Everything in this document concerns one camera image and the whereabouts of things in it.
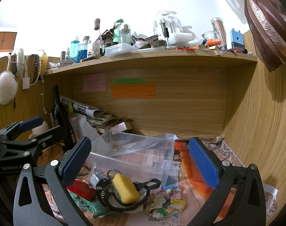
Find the yellow sponge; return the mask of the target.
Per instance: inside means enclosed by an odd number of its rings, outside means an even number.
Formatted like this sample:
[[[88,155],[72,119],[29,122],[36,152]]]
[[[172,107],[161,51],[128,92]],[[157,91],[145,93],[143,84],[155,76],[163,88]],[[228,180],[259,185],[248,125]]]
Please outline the yellow sponge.
[[[122,203],[132,204],[139,200],[139,193],[132,180],[127,176],[117,173],[112,183]]]

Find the tall striped clear jar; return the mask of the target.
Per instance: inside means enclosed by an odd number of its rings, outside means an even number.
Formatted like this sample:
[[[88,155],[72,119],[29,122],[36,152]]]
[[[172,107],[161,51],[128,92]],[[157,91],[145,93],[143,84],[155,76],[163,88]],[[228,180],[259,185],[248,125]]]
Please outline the tall striped clear jar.
[[[211,25],[215,31],[217,31],[220,38],[223,50],[227,49],[227,35],[223,25],[223,20],[219,17],[211,19]]]

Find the blue liquid bottle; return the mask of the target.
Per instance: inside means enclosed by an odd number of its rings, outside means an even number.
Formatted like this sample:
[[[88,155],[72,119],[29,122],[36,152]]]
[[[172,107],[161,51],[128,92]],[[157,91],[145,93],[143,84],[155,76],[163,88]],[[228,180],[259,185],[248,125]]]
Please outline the blue liquid bottle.
[[[70,58],[74,61],[78,59],[78,46],[80,44],[79,36],[75,36],[70,44]]]

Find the green sticky note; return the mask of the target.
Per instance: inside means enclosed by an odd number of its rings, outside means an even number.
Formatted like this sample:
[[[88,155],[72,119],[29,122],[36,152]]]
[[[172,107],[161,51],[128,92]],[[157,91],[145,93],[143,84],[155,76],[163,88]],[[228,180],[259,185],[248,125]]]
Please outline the green sticky note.
[[[144,84],[144,78],[115,78],[113,85]]]

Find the beaded black headband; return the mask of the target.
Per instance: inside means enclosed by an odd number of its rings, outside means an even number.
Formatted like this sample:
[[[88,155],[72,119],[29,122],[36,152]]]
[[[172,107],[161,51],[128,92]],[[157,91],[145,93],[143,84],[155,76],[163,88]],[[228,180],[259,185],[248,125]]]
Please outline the beaded black headband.
[[[32,54],[31,56],[34,59],[34,76],[33,76],[33,81],[32,81],[31,86],[34,86],[39,79],[39,74],[41,70],[41,60],[40,60],[39,55],[37,54]]]

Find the floral patterned cloth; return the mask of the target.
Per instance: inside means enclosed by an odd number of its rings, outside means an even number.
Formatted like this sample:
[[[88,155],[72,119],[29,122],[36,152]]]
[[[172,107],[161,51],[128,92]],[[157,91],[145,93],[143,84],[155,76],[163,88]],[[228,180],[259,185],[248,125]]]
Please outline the floral patterned cloth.
[[[146,204],[146,213],[153,219],[164,219],[182,212],[186,201],[175,189],[160,190],[150,196]]]

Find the red fabric pouch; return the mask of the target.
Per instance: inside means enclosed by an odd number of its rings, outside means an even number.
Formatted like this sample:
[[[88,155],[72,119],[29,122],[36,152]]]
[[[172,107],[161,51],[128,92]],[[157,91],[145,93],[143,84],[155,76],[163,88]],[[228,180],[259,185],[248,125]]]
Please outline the red fabric pouch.
[[[95,189],[81,180],[75,180],[72,185],[67,186],[67,189],[87,201],[92,201],[96,196]]]

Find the black strap headband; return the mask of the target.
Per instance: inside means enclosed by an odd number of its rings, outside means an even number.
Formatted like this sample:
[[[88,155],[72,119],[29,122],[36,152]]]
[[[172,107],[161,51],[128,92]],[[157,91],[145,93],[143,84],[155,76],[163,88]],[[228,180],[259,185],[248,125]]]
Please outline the black strap headband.
[[[161,181],[151,179],[147,182],[130,180],[114,183],[103,179],[97,183],[96,196],[100,203],[114,212],[129,212],[142,206],[149,198],[151,191],[158,189]]]

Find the crinkled silver plastic bag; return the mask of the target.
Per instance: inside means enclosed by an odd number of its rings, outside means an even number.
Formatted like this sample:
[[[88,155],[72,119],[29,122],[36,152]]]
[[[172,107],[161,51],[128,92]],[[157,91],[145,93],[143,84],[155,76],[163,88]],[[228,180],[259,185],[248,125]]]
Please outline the crinkled silver plastic bag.
[[[95,188],[100,180],[109,180],[109,178],[97,166],[96,162],[93,162],[89,173],[89,184],[91,187]]]

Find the green cap spray bottle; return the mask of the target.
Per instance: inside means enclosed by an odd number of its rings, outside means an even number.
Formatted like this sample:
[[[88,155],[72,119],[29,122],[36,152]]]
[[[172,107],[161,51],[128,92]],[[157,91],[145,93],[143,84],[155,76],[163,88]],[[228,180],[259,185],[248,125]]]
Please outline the green cap spray bottle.
[[[120,26],[123,24],[123,19],[118,19],[113,27],[113,45],[120,43]]]

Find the clear plastic lid box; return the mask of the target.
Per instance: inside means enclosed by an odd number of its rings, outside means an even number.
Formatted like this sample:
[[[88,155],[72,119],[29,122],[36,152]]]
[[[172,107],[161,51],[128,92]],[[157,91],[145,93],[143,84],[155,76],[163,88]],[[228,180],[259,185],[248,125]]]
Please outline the clear plastic lid box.
[[[119,44],[115,44],[110,47],[107,47],[105,49],[105,56],[112,56],[112,55],[118,55],[118,54],[123,54],[123,53],[133,53],[137,51],[138,49],[136,49],[132,45],[129,45],[127,43],[119,43]]]

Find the stack of newspapers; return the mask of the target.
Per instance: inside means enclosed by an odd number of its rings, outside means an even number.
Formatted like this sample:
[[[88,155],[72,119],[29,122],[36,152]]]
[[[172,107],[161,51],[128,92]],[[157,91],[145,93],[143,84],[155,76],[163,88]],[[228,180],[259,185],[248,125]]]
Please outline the stack of newspapers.
[[[115,115],[106,110],[85,105],[62,95],[60,101],[67,108],[70,118],[83,117],[99,133],[105,133],[117,123]]]

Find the green knitted cloth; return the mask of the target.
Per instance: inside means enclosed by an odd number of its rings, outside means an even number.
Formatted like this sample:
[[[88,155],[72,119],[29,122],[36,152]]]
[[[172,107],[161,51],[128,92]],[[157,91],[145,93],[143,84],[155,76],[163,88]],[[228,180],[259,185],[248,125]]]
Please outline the green knitted cloth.
[[[82,211],[89,211],[93,214],[93,218],[99,218],[101,216],[116,216],[118,215],[117,212],[110,211],[106,207],[104,207],[98,199],[94,199],[93,201],[88,201],[73,192],[69,192],[70,196],[76,203],[76,205]]]

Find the pink sticky note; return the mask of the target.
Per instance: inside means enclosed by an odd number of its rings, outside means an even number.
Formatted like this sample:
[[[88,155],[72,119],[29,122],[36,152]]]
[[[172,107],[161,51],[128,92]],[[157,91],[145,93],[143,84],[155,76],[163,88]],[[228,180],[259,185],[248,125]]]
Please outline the pink sticky note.
[[[104,73],[97,73],[83,76],[83,91],[96,92],[106,91],[106,76]]]

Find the clear plastic storage box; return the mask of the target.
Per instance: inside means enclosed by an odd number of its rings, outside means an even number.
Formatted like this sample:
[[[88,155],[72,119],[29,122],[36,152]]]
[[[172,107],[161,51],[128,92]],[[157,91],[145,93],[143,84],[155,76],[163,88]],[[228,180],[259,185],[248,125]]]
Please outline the clear plastic storage box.
[[[175,141],[166,135],[149,137],[107,131],[92,142],[85,165],[103,173],[115,168],[135,182],[158,179],[165,186],[172,170]]]

